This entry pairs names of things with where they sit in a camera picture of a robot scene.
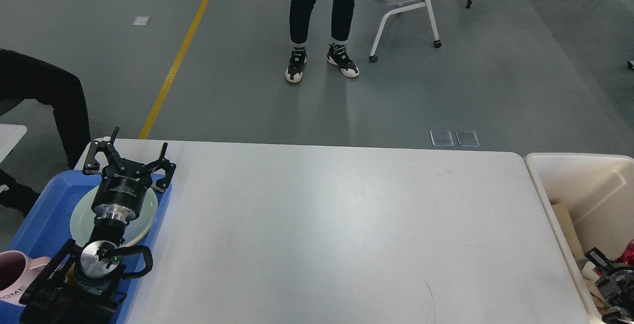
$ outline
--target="yellow floor line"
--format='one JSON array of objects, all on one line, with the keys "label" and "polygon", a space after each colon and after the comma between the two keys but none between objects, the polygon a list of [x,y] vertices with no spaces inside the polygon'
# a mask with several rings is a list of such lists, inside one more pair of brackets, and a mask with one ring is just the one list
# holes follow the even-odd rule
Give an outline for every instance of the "yellow floor line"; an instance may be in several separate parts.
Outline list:
[{"label": "yellow floor line", "polygon": [[192,38],[196,33],[196,29],[198,28],[200,19],[202,15],[205,14],[205,8],[209,0],[202,0],[200,2],[199,10],[196,12],[194,20],[190,25],[190,30],[187,31],[187,35],[183,40],[183,44],[181,44],[181,49],[178,51],[174,62],[172,63],[172,67],[165,78],[165,82],[163,82],[163,87],[160,88],[160,92],[158,92],[158,96],[156,101],[154,101],[154,105],[150,110],[150,114],[148,114],[148,118],[145,119],[145,124],[143,128],[141,128],[141,134],[139,134],[139,139],[147,139],[150,130],[152,130],[152,126],[154,126],[154,121],[156,121],[157,116],[159,115],[160,108],[163,106],[163,102],[165,101],[165,97],[169,92],[169,88],[172,87],[172,82],[174,82],[174,78],[176,77],[176,73],[178,72],[178,68],[181,66],[181,62],[183,62],[183,58],[185,57],[185,53],[187,53],[187,49],[190,47],[190,42],[192,42]]}]

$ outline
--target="person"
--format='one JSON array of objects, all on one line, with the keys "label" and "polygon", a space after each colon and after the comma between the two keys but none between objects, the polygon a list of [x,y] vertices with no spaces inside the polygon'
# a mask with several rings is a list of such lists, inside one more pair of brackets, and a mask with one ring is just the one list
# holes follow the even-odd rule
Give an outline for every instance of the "person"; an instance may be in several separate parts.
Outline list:
[{"label": "person", "polygon": [[[0,99],[36,99],[53,107],[68,168],[74,168],[91,141],[81,82],[57,66],[0,49]],[[0,204],[27,215],[38,193],[0,170]]]},{"label": "person", "polygon": [[[311,12],[317,0],[290,0],[290,40],[292,52],[285,71],[286,80],[298,83],[304,74],[306,40]],[[330,21],[331,42],[326,61],[338,66],[341,73],[349,78],[359,76],[359,68],[346,53],[346,44],[350,34],[350,25],[355,10],[355,0],[332,0]]]}]

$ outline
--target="pink mug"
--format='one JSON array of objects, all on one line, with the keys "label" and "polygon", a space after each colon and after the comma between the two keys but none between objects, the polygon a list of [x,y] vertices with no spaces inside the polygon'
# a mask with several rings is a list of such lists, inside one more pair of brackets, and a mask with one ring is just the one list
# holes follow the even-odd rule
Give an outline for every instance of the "pink mug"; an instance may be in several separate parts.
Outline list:
[{"label": "pink mug", "polygon": [[23,307],[18,301],[51,259],[31,259],[20,251],[0,253],[0,301]]}]

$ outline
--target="cylindrical motor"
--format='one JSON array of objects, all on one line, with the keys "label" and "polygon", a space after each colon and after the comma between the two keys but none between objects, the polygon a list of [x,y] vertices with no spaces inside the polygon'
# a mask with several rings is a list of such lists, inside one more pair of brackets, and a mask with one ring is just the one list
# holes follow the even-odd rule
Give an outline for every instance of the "cylindrical motor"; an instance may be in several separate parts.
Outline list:
[{"label": "cylindrical motor", "polygon": [[147,186],[122,176],[104,177],[93,200],[93,211],[100,218],[132,221],[139,216]]}]

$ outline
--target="robotic arm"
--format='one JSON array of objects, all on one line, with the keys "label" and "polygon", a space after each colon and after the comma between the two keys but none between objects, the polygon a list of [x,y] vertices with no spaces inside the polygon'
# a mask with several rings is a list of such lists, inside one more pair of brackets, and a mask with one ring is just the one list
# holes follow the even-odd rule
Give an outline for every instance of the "robotic arm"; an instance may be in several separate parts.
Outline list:
[{"label": "robotic arm", "polygon": [[[102,176],[91,206],[95,226],[90,239],[83,247],[68,240],[25,290],[20,298],[26,306],[20,317],[23,324],[108,324],[126,297],[115,292],[121,279],[143,277],[152,270],[148,247],[120,246],[127,225],[142,211],[147,190],[165,192],[176,165],[165,158],[167,143],[158,159],[149,164],[121,158],[114,147],[118,130],[116,127],[109,141],[93,141],[84,162],[84,174]],[[95,158],[99,152],[108,160],[101,173]],[[153,184],[152,173],[159,169],[165,176]],[[125,272],[122,257],[136,254],[143,256],[145,268]],[[61,266],[66,256],[68,260]]]}]

